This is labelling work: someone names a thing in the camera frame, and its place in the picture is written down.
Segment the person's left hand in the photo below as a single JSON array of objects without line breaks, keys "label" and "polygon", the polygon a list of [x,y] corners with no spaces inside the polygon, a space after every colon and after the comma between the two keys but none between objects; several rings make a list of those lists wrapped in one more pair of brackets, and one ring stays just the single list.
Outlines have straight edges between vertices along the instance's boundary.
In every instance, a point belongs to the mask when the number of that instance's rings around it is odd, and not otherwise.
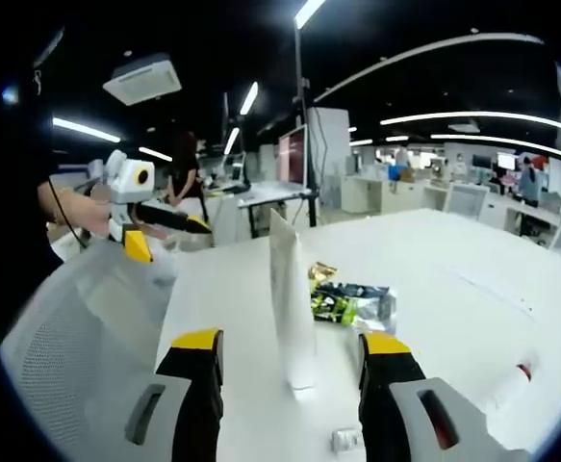
[{"label": "person's left hand", "polygon": [[109,235],[111,205],[77,192],[67,191],[61,198],[65,216],[75,227],[101,237]]}]

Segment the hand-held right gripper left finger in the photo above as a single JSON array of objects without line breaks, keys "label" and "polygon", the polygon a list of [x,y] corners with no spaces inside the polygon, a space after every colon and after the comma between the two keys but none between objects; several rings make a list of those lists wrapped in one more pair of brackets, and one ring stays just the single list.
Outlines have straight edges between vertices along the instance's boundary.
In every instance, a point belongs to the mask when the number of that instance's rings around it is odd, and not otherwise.
[{"label": "hand-held right gripper left finger", "polygon": [[124,428],[129,443],[168,450],[168,461],[215,461],[223,417],[223,331],[184,333],[170,344]]}]

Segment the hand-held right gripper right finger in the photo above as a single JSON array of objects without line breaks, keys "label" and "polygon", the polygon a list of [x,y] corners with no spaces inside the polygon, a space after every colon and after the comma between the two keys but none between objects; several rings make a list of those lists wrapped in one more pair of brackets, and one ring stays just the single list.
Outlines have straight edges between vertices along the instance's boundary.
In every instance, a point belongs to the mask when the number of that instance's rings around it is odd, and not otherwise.
[{"label": "hand-held right gripper right finger", "polygon": [[486,416],[439,377],[427,378],[410,348],[381,331],[359,335],[360,404],[369,461],[528,461],[489,432]]}]

